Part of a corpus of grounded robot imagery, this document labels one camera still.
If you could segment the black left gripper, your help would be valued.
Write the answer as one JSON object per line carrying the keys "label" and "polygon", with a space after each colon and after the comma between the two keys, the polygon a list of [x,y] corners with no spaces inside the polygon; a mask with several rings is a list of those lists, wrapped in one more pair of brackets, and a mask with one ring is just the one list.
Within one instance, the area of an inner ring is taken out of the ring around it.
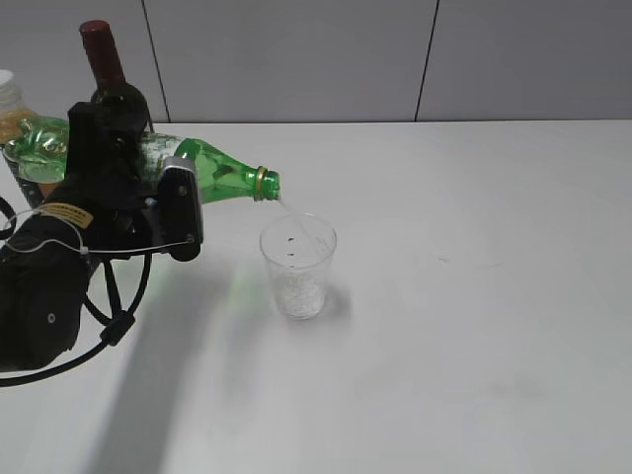
{"label": "black left gripper", "polygon": [[156,190],[141,182],[144,112],[78,102],[68,111],[65,181],[39,207],[39,250],[72,257],[164,253],[189,262],[203,242],[195,164],[166,158]]}

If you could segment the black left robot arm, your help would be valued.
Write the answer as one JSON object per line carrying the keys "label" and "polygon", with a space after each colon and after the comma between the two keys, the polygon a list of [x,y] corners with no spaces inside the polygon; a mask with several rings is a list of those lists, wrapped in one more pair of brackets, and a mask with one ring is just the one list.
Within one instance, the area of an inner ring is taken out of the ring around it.
{"label": "black left robot arm", "polygon": [[77,340],[93,272],[159,253],[195,259],[203,240],[196,171],[169,159],[143,177],[147,119],[88,102],[69,111],[64,180],[21,225],[1,236],[1,369],[5,385],[62,371]]}

